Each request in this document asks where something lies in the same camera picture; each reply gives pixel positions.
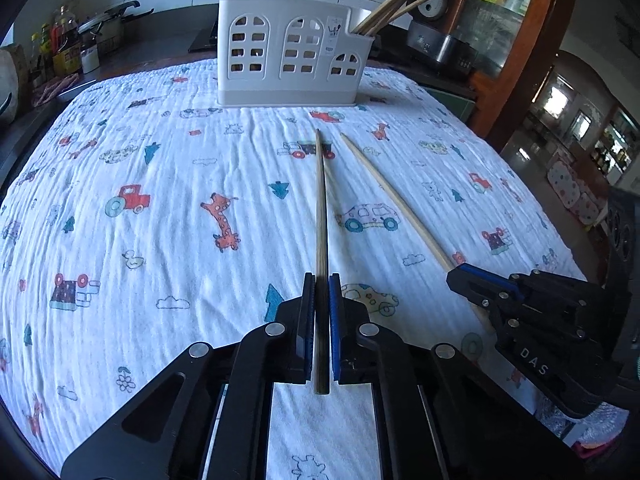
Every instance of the silver screw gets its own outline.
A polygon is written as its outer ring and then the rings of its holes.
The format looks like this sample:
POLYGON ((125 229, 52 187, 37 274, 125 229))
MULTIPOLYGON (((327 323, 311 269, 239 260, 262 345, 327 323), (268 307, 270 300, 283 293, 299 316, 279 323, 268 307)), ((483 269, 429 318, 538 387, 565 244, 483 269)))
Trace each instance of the silver screw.
POLYGON ((207 355, 209 347, 204 343, 194 343, 189 347, 189 355, 191 357, 203 357, 207 355))
POLYGON ((374 325, 373 323, 365 323, 360 326, 360 333, 362 335, 372 337, 377 335, 378 332, 380 332, 380 329, 377 327, 377 325, 374 325))
POLYGON ((438 345, 436 355, 440 359, 451 359, 456 354, 456 349, 451 345, 438 345))
POLYGON ((267 335, 280 335, 284 332, 284 325, 282 323, 269 323, 264 327, 264 331, 267 335))

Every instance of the white plastic basket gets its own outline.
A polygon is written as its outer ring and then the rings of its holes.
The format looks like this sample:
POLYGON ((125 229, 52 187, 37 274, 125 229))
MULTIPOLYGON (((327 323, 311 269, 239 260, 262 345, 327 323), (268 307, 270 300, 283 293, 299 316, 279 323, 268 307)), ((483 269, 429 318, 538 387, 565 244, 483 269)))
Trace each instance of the white plastic basket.
POLYGON ((220 0, 221 106, 353 105, 373 38, 367 11, 313 0, 220 0))

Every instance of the sticker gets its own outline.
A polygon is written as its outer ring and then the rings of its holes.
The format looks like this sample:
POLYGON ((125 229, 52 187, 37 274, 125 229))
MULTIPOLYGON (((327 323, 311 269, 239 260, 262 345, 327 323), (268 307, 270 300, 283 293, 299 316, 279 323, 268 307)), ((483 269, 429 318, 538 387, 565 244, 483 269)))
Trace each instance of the sticker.
POLYGON ((342 18, 337 16, 329 16, 326 19, 326 33, 322 38, 322 47, 320 48, 321 56, 333 56, 335 54, 335 46, 338 43, 338 35, 342 28, 342 18))

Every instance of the stainless steel appliance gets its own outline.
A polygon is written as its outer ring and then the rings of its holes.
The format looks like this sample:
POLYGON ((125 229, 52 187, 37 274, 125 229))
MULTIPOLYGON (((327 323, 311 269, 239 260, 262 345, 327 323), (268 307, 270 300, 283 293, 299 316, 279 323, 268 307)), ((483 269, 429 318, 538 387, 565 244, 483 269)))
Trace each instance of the stainless steel appliance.
POLYGON ((468 43, 416 20, 409 25, 406 44, 412 54, 435 71, 460 80, 467 78, 478 56, 468 43))

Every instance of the glass cabinet door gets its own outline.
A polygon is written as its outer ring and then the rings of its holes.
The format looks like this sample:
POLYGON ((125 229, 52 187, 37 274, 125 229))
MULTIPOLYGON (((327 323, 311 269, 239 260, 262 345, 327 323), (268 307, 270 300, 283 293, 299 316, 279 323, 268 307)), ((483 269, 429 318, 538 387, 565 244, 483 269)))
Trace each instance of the glass cabinet door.
POLYGON ((497 78, 531 0, 466 0, 453 35, 478 51, 474 67, 497 78))

